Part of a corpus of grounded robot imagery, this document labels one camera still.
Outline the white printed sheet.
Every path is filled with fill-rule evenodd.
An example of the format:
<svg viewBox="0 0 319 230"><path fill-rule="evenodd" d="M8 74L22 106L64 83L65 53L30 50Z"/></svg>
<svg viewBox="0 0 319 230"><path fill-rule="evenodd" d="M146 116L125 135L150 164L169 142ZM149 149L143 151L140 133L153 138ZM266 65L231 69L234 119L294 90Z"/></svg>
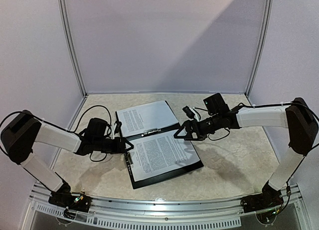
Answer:
<svg viewBox="0 0 319 230"><path fill-rule="evenodd" d="M116 111L124 137L178 125L179 121L166 101L156 101Z"/></svg>

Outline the black clip folder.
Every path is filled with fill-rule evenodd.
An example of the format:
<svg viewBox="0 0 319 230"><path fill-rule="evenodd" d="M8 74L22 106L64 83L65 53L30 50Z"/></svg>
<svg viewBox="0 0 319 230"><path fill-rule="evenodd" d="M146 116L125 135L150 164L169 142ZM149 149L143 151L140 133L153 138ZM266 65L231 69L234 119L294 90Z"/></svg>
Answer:
<svg viewBox="0 0 319 230"><path fill-rule="evenodd" d="M203 167L190 141L176 139L181 127L166 101L116 111L133 189L157 184Z"/></svg>

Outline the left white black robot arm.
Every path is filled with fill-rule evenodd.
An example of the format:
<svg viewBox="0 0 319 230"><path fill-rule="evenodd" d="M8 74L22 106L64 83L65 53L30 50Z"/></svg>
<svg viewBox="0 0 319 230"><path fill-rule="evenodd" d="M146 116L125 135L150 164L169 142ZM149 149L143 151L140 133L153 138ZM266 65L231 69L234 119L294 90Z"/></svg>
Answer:
<svg viewBox="0 0 319 230"><path fill-rule="evenodd" d="M27 110L16 111L14 114L16 117L0 134L4 153L55 193L55 199L63 207L70 207L74 203L74 196L68 183L34 154L35 143L54 146L79 156L90 155L95 151L123 154L134 147L126 138L115 135L121 128L122 123L119 121L111 125L100 118L92 118L85 129L74 133L42 120Z"/></svg>

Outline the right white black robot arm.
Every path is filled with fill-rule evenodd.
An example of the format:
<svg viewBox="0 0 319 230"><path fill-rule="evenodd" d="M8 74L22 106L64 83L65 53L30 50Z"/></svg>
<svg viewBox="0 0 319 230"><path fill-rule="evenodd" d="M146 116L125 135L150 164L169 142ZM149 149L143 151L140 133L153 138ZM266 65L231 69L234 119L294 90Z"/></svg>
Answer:
<svg viewBox="0 0 319 230"><path fill-rule="evenodd" d="M304 157L317 147L315 139L319 132L319 119L298 97L291 102L247 106L243 103L230 109L221 94L216 93L204 99L209 117L198 121L189 107L183 111L189 117L174 138L186 141L203 141L220 129L241 129L245 127L281 127L289 131L288 150L283 160L258 196L258 204L268 208L277 200L277 193L287 184L300 166Z"/></svg>

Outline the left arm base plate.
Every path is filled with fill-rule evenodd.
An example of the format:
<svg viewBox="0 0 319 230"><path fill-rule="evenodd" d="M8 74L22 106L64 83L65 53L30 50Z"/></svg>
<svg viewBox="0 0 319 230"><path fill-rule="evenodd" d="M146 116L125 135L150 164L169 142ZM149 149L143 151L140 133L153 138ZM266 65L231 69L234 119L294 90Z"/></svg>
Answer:
<svg viewBox="0 0 319 230"><path fill-rule="evenodd" d="M62 208L69 210L80 211L88 213L92 198L84 193L72 194L69 191L52 192L48 202Z"/></svg>

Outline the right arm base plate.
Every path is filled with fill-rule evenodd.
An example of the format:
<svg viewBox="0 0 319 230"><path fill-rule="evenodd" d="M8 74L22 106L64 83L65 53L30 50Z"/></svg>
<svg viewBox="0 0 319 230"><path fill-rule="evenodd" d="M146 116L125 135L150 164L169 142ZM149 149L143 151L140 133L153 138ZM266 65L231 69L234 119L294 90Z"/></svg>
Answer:
<svg viewBox="0 0 319 230"><path fill-rule="evenodd" d="M240 205L244 213L260 211L275 206L281 206L284 203L281 195L270 197L264 194L248 195L241 199Z"/></svg>

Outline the white paper stack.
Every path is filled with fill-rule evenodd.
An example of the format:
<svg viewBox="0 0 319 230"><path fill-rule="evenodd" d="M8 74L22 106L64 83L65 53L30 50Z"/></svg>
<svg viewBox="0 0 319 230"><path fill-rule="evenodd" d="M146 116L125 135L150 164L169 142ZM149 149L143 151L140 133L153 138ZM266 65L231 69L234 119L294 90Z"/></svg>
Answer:
<svg viewBox="0 0 319 230"><path fill-rule="evenodd" d="M141 188L198 170L203 163L190 141L175 139L174 131L135 138L128 169L133 183Z"/></svg>

